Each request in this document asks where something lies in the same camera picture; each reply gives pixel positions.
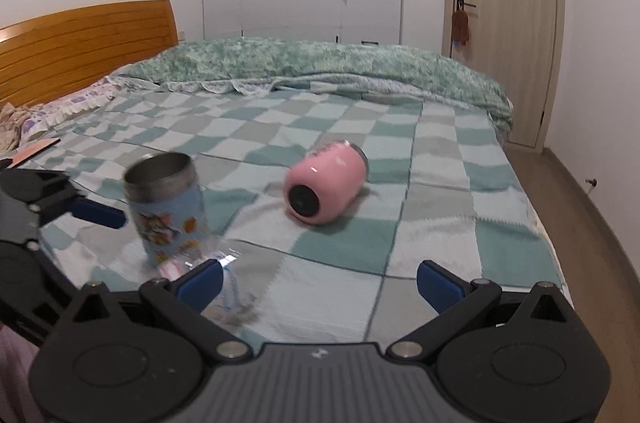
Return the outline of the pink notebook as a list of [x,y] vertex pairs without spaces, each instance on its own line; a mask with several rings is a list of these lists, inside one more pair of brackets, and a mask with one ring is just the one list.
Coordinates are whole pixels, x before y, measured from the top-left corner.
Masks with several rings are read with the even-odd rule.
[[43,138],[29,144],[24,148],[18,149],[17,153],[11,157],[10,168],[16,168],[18,165],[21,165],[26,161],[34,158],[37,154],[41,154],[41,152],[54,147],[60,141],[61,139],[59,138]]

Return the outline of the checkered green bed sheet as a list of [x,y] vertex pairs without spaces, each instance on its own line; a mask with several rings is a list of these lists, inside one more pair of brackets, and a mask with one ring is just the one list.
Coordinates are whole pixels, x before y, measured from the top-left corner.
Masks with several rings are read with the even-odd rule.
[[206,309],[252,345],[388,345],[434,315],[416,291],[430,259],[466,279],[524,292],[565,280],[550,240],[480,109],[301,90],[262,97],[128,93],[68,120],[37,169],[63,171],[123,208],[122,177],[169,151],[190,156],[210,233],[166,211],[118,230],[64,216],[43,242],[76,284],[137,287],[154,242],[183,267],[215,256],[224,291]]

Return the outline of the floral ruffled pillow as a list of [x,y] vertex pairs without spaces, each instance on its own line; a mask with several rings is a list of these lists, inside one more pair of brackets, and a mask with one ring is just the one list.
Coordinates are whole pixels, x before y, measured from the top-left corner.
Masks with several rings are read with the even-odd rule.
[[1,107],[1,154],[26,146],[65,122],[107,105],[120,87],[110,78],[46,104],[17,106],[7,102]]

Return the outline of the pink tumbler cup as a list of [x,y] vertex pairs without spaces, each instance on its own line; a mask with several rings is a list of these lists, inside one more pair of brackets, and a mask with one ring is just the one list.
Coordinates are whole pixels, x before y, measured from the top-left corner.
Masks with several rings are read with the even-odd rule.
[[332,223],[354,202],[368,174],[366,155],[348,140],[314,149],[285,174],[288,213],[308,225]]

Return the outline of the orange wooden headboard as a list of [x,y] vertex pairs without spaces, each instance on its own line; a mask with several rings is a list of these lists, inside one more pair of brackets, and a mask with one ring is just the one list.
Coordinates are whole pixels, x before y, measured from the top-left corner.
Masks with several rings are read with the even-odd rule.
[[46,104],[178,44],[171,2],[66,10],[1,29],[3,105]]

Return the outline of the blue cartoon steel cup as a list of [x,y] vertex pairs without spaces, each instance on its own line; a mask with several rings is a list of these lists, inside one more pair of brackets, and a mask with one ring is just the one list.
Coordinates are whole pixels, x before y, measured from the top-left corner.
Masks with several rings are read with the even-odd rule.
[[209,229],[190,156],[164,152],[142,159],[126,169],[122,183],[132,220],[154,265],[202,256]]

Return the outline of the green floral duvet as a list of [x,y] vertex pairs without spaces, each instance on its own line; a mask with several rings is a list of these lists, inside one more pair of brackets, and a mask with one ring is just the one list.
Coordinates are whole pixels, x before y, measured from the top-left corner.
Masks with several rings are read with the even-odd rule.
[[139,90],[264,96],[278,87],[329,86],[345,95],[434,99],[488,113],[504,134],[513,105],[495,80],[429,50],[269,38],[190,41],[114,70]]

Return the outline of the clear plastic Hello Kitty cup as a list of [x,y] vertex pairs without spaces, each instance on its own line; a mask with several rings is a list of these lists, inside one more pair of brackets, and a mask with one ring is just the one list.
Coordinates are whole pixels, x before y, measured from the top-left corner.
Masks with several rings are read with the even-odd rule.
[[250,257],[229,241],[211,235],[199,249],[183,250],[158,270],[169,280],[169,290],[183,304],[239,333],[255,317],[257,294],[247,273]]

